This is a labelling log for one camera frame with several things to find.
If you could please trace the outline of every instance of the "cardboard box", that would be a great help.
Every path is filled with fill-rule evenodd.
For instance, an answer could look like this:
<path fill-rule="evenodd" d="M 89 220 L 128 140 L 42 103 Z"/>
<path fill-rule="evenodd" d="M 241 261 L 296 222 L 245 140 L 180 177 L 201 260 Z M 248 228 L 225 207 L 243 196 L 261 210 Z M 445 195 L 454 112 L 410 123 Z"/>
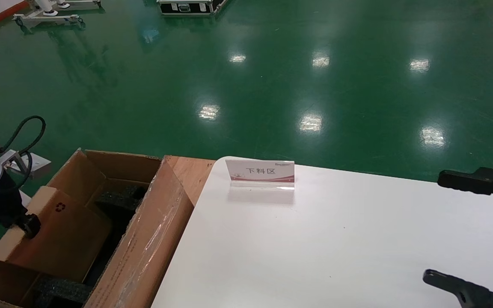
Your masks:
<path fill-rule="evenodd" d="M 94 201 L 131 184 L 147 193 L 84 307 L 151 306 L 193 204 L 159 158 L 78 150 L 28 206 L 39 234 L 28 240 L 11 228 L 0 240 L 0 308 L 30 308 L 43 275 L 82 281 L 109 230 Z"/>

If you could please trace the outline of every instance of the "robotic arm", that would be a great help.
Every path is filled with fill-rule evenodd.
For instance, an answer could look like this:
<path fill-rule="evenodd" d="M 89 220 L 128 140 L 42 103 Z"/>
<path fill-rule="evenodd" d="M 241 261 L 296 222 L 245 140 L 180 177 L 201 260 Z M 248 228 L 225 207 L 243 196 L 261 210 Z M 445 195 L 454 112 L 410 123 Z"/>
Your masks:
<path fill-rule="evenodd" d="M 441 187 L 491 195 L 493 194 L 493 169 L 479 168 L 474 173 L 444 170 L 439 174 L 437 184 Z M 462 308 L 493 308 L 493 292 L 480 285 L 433 269 L 425 271 L 423 281 L 454 294 Z"/>
<path fill-rule="evenodd" d="M 41 131 L 37 138 L 29 146 L 18 152 L 8 150 L 8 147 L 20 132 L 22 126 L 32 119 L 39 119 L 42 123 Z M 39 170 L 50 164 L 48 160 L 44 160 L 41 164 L 39 162 L 36 163 L 35 158 L 29 152 L 29 149 L 39 141 L 44 132 L 45 120 L 42 117 L 33 115 L 24 119 L 11 139 L 5 146 L 0 147 L 0 224 L 5 228 L 16 225 L 24 230 L 26 236 L 29 238 L 33 238 L 39 232 L 41 223 L 35 214 L 26 214 L 27 209 L 22 205 L 22 197 L 19 189 L 28 177 L 33 175 L 34 165 L 36 166 L 35 169 Z M 8 171 L 19 173 L 22 175 L 22 178 L 18 183 L 15 183 L 8 174 Z"/>

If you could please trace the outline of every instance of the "clear packing tape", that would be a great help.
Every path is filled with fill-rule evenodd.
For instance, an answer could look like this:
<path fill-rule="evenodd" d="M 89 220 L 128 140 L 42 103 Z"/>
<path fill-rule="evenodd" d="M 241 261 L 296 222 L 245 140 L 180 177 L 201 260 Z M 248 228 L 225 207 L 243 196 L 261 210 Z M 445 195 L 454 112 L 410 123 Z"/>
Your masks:
<path fill-rule="evenodd" d="M 151 306 L 192 211 L 180 180 L 163 161 L 84 308 Z"/>

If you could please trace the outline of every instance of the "wooden board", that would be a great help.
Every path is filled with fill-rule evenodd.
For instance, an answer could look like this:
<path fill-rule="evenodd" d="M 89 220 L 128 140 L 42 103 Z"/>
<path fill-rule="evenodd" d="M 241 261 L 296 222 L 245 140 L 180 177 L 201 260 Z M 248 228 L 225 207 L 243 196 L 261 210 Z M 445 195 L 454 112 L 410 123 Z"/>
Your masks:
<path fill-rule="evenodd" d="M 166 160 L 172 167 L 174 174 L 180 180 L 187 196 L 195 206 L 203 187 L 205 187 L 215 160 L 171 155 L 166 155 L 163 160 Z"/>

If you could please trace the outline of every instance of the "metal stand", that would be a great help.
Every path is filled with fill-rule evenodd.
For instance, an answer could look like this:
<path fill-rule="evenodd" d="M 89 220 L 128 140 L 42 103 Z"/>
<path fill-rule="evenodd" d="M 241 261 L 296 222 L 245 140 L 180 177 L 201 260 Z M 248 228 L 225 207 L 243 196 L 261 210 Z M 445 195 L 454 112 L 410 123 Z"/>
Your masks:
<path fill-rule="evenodd" d="M 24 23 L 45 23 L 45 22 L 56 22 L 56 23 L 69 23 L 69 24 L 74 24 L 74 23 L 79 23 L 80 26 L 84 28 L 85 23 L 83 22 L 83 19 L 77 15 L 57 15 L 57 16 L 43 16 L 43 10 L 39 5 L 35 3 L 34 0 L 26 0 L 28 4 L 30 5 L 30 8 L 33 10 L 29 14 L 14 14 L 12 16 L 12 19 L 14 22 L 19 25 L 23 26 Z M 51 6 L 55 6 L 56 1 L 51 0 L 49 1 Z M 89 6 L 96 5 L 98 8 L 102 8 L 102 2 L 100 0 L 77 0 L 77 1 L 67 1 L 71 6 L 67 10 L 74 10 L 74 9 L 84 9 L 88 8 Z"/>

